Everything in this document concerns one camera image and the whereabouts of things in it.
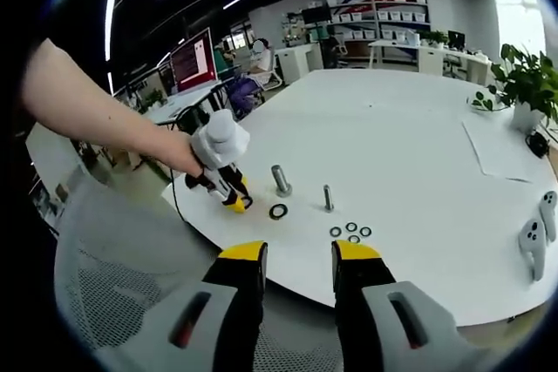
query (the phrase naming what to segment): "metal bolt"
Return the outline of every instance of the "metal bolt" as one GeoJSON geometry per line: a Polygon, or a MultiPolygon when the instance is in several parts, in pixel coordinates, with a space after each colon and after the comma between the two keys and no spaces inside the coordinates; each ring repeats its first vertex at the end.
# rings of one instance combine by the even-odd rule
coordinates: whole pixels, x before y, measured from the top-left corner
{"type": "Polygon", "coordinates": [[[277,196],[281,198],[287,198],[293,192],[292,186],[285,179],[285,173],[282,172],[282,168],[279,165],[271,166],[271,173],[273,174],[273,179],[276,180],[277,184],[277,196]]]}
{"type": "Polygon", "coordinates": [[[328,213],[333,212],[333,200],[331,199],[331,189],[328,185],[323,185],[323,194],[325,195],[325,210],[328,213]]]}

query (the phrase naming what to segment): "white round table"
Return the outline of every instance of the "white round table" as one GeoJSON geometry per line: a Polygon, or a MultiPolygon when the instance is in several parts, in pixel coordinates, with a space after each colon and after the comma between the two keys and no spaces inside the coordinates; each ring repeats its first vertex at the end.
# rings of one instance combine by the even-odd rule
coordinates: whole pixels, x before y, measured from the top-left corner
{"type": "MultiPolygon", "coordinates": [[[[458,326],[498,321],[541,305],[558,283],[558,241],[532,282],[517,234],[546,191],[558,189],[548,161],[529,160],[529,181],[485,175],[463,121],[477,85],[404,71],[313,71],[252,112],[238,165],[254,205],[232,213],[202,187],[176,180],[187,221],[220,248],[269,243],[267,277],[333,307],[330,229],[370,227],[397,281],[411,281],[458,326]],[[270,167],[293,186],[275,194],[270,167]],[[323,210],[331,187],[333,213],[323,210]],[[276,203],[289,208],[271,220],[276,203]]],[[[485,118],[507,118],[496,112],[485,118]]],[[[174,206],[172,187],[163,193],[174,206]]],[[[339,237],[348,239],[345,231],[339,237]]]]}

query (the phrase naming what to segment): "washer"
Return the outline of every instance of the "washer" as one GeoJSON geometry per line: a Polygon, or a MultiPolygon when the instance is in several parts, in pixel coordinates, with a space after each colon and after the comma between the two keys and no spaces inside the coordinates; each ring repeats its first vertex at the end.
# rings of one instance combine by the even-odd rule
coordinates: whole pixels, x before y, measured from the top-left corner
{"type": "Polygon", "coordinates": [[[363,237],[368,237],[372,234],[372,229],[370,227],[362,227],[359,232],[363,237]]]}
{"type": "Polygon", "coordinates": [[[358,225],[356,222],[348,222],[345,228],[349,233],[354,233],[355,231],[357,231],[358,225]]]}
{"type": "Polygon", "coordinates": [[[330,236],[331,237],[339,237],[341,235],[343,231],[341,230],[341,227],[332,227],[330,229],[330,236]]]}
{"type": "Polygon", "coordinates": [[[280,220],[282,217],[287,215],[289,209],[285,204],[275,204],[269,209],[269,217],[272,220],[280,220]],[[281,213],[279,215],[276,214],[276,209],[281,209],[281,213]]]}

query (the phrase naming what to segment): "window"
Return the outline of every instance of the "window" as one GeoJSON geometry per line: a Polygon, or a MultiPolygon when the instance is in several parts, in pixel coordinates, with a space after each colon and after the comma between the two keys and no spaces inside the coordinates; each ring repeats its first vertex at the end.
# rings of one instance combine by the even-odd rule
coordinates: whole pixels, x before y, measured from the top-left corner
{"type": "Polygon", "coordinates": [[[500,46],[513,44],[531,54],[546,53],[541,9],[537,0],[496,0],[500,46]]]}

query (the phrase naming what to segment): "black cable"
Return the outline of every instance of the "black cable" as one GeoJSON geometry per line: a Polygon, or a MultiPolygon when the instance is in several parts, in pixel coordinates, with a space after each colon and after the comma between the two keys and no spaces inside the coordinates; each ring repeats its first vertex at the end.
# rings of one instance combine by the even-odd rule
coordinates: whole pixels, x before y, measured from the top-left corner
{"type": "MultiPolygon", "coordinates": [[[[176,119],[174,120],[173,124],[171,125],[171,127],[169,128],[169,131],[172,131],[174,129],[174,127],[176,126],[176,121],[179,120],[180,117],[182,117],[184,115],[184,113],[186,113],[187,110],[189,110],[192,106],[189,106],[188,108],[185,108],[184,110],[182,110],[178,116],[176,117],[176,119]]],[[[171,171],[171,182],[173,183],[173,199],[174,199],[174,207],[176,208],[176,212],[179,214],[180,219],[182,221],[184,221],[185,224],[187,224],[188,222],[186,221],[186,219],[184,218],[184,216],[182,215],[182,213],[180,212],[180,208],[178,208],[178,201],[176,199],[176,189],[174,188],[174,173],[173,173],[173,168],[172,167],[168,167],[171,171]]]]}

